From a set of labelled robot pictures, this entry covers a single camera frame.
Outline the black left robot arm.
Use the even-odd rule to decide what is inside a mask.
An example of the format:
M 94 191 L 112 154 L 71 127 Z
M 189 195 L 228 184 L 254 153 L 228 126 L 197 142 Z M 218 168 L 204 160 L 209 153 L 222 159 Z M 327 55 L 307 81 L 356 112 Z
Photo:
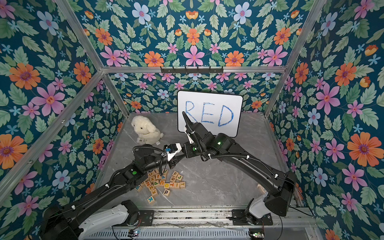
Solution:
M 100 209 L 116 198 L 134 190 L 149 177 L 153 170 L 163 170 L 164 165 L 174 167 L 196 148 L 188 144 L 171 144 L 163 149 L 151 145 L 135 146 L 134 160 L 85 197 L 63 207 L 50 207 L 44 213 L 40 229 L 43 240 L 83 240 L 84 238 L 121 224 L 136 226 L 141 217 L 138 207 L 126 200 L 115 207 Z

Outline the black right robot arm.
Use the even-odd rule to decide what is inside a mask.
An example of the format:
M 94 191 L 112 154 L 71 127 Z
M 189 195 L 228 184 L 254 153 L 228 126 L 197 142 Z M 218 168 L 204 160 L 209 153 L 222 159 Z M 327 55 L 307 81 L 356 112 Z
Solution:
M 184 146 L 186 158 L 199 156 L 204 162 L 217 159 L 240 169 L 258 182 L 266 193 L 249 203 L 247 215 L 257 219 L 269 213 L 280 217 L 287 215 L 296 189 L 295 174 L 290 171 L 284 173 L 267 165 L 249 154 L 233 138 L 223 133 L 213 135 L 203 124 L 193 123 L 186 112 L 182 112 L 182 115 L 186 122 L 185 133 L 191 139 Z

